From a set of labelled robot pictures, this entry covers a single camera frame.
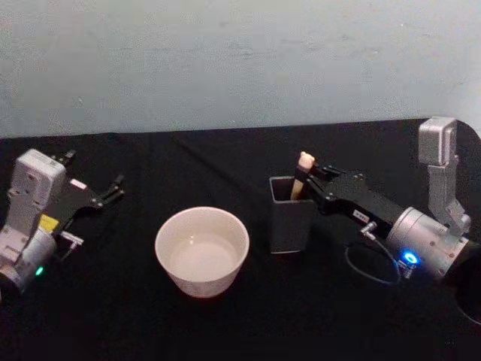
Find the yellow label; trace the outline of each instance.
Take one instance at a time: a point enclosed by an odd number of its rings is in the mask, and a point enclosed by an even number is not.
[[[42,214],[40,217],[40,227],[45,229],[47,232],[52,233],[55,227],[57,227],[57,224],[59,224],[59,221],[55,218],[48,217],[45,214]]]

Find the light blue wall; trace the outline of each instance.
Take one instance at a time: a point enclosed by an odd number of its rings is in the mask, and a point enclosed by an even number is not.
[[[451,115],[481,2],[1,0],[0,137]]]

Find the black table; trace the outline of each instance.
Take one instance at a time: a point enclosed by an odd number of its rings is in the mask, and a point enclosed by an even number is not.
[[[344,217],[319,216],[301,255],[269,254],[268,178],[292,174],[301,150],[362,171],[372,189],[428,212],[422,121],[1,141],[0,195],[30,147],[73,148],[69,176],[103,190],[122,172],[127,194],[101,217],[76,221],[71,231],[84,246],[2,307],[0,359],[478,358],[481,327],[458,312],[451,289],[423,272],[399,287],[352,272],[342,253],[358,226]],[[465,124],[458,154],[458,199],[473,218],[470,238],[480,240],[481,146]],[[196,205],[232,212],[251,238],[231,288],[202,302],[176,288],[153,250],[159,227]],[[7,209],[5,196],[0,219]]]

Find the green led light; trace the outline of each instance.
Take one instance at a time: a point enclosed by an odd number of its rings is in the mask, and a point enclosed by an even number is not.
[[[37,271],[35,272],[35,276],[40,276],[42,273],[44,273],[44,267],[40,266],[37,268]]]

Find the pen holder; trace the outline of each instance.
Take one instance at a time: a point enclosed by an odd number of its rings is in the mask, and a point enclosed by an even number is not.
[[[316,212],[311,199],[291,200],[294,177],[270,177],[272,195],[271,253],[305,250]]]

